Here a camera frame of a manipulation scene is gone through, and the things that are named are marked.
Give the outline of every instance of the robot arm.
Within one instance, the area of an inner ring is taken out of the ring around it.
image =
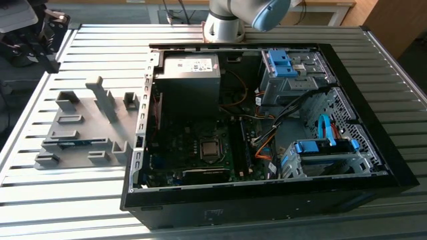
[[[242,21],[262,32],[270,31],[281,23],[290,5],[291,0],[211,0],[203,27],[206,40],[241,42],[245,38]]]

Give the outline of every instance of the wire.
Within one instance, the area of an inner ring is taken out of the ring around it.
[[[173,25],[173,18],[174,18],[174,17],[173,17],[171,14],[170,14],[170,10],[169,10],[169,6],[167,6],[166,0],[163,0],[163,5],[165,5],[165,10],[166,10],[167,22],[169,22],[169,24]]]
[[[189,20],[191,20],[191,19],[193,19],[194,15],[195,15],[195,12],[197,12],[197,10],[194,10],[194,11],[193,11],[193,14],[190,15]]]
[[[255,153],[255,158],[258,158],[258,159],[266,159],[266,160],[270,160],[270,161],[273,160],[273,158],[271,158],[270,156],[261,155],[261,153],[262,153],[263,148],[265,148],[266,145],[269,144],[269,142],[274,139],[275,135],[277,135],[277,133],[274,133],[274,134],[269,137],[267,141],[263,143],[263,145],[262,145],[261,148],[258,149],[258,151],[257,151],[257,153]]]
[[[190,18],[189,18],[189,14],[187,14],[187,10],[186,10],[185,3],[183,3],[183,0],[178,0],[178,1],[179,1],[181,6],[182,6],[182,10],[185,11],[187,24],[189,24],[189,25],[191,25],[191,23],[190,23]]]
[[[243,88],[245,88],[245,96],[241,101],[238,101],[235,103],[222,104],[222,105],[219,105],[221,107],[231,107],[231,106],[239,105],[247,99],[247,96],[249,96],[249,88],[247,88],[246,82],[242,80],[242,78],[238,76],[238,74],[234,71],[226,70],[226,72],[231,73],[239,79],[239,81],[243,85]]]
[[[302,0],[302,11],[301,11],[301,14],[299,14],[299,20],[294,24],[294,26],[302,23],[302,21],[306,18],[306,14],[307,14],[307,2],[306,2],[306,0]]]
[[[219,108],[221,108],[226,113],[229,113],[229,114],[233,115],[233,116],[247,117],[247,118],[259,119],[259,120],[263,120],[263,119],[265,119],[263,117],[251,116],[251,115],[247,115],[247,114],[234,114],[234,113],[233,113],[231,111],[229,111],[223,106],[219,106]]]
[[[337,128],[334,123],[331,124],[331,127],[333,127],[333,130],[334,130],[334,133],[335,133],[335,138],[341,139],[342,135],[341,135],[339,129]]]
[[[257,106],[257,108],[255,108],[255,116],[261,117],[261,118],[266,118],[266,115],[261,115],[261,106]],[[269,115],[269,118],[270,119],[275,119],[275,116],[274,115]]]
[[[274,120],[274,122],[273,122],[273,125],[277,125],[278,122],[281,122],[282,119],[283,119],[287,115],[291,114],[291,113],[287,113],[287,111],[289,111],[289,109],[290,109],[293,106],[295,106],[295,107],[297,107],[295,110],[298,110],[299,104],[301,104],[307,98],[310,98],[310,97],[311,97],[313,95],[315,95],[315,94],[329,92],[329,91],[331,90],[331,87],[334,87],[334,86],[329,85],[329,86],[319,87],[319,88],[315,89],[315,90],[310,90],[310,91],[305,92],[303,95],[301,95],[298,98],[295,98],[295,99],[285,106],[282,112],[279,113],[279,115],[277,116],[277,118],[275,118],[275,120]]]
[[[298,111],[298,109],[301,108],[299,103],[307,98],[310,97],[314,93],[318,93],[319,90],[311,90],[309,92],[306,92],[303,95],[301,95],[298,98],[295,98],[289,105],[285,106],[282,112],[279,113],[279,115],[275,117],[273,124],[271,124],[271,129],[267,131],[266,134],[263,134],[262,136],[259,136],[255,140],[254,143],[258,143],[259,141],[262,141],[267,136],[270,136],[273,133],[277,132],[278,127],[282,124],[282,120],[291,115],[293,113],[295,113]]]

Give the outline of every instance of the floor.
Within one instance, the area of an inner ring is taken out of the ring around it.
[[[120,5],[107,5],[99,9],[95,5],[90,4],[84,8],[64,4],[50,4],[48,7],[67,12],[67,14],[72,16],[75,23],[150,24],[149,12],[143,5],[137,5],[133,9],[123,8]],[[166,11],[161,11],[159,13],[162,24],[169,23],[166,13]],[[185,23],[186,17],[183,12],[175,11],[173,15],[175,17],[173,23]],[[193,24],[199,24],[205,21],[207,15],[207,11],[189,11]],[[427,45],[423,44],[422,41],[415,41],[398,62],[423,91],[427,92]],[[7,105],[0,98],[0,149],[8,139],[11,130],[24,110],[43,73],[44,70],[36,63],[23,70],[22,68],[14,68],[10,63],[0,58],[0,82],[3,82],[2,85],[8,85],[12,89],[11,94],[4,94]]]

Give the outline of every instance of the slotted aluminum table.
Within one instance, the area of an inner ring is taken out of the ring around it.
[[[34,169],[42,141],[56,115],[62,90],[79,97],[90,75],[104,77],[114,96],[139,90],[150,43],[199,43],[199,25],[83,25],[70,30],[58,59],[59,74],[46,74],[0,154],[0,239],[342,239],[423,238],[427,220],[427,101],[369,31],[357,27],[247,29],[247,42],[333,44],[381,119],[421,186],[378,199],[349,213],[151,232],[119,210],[125,167]]]

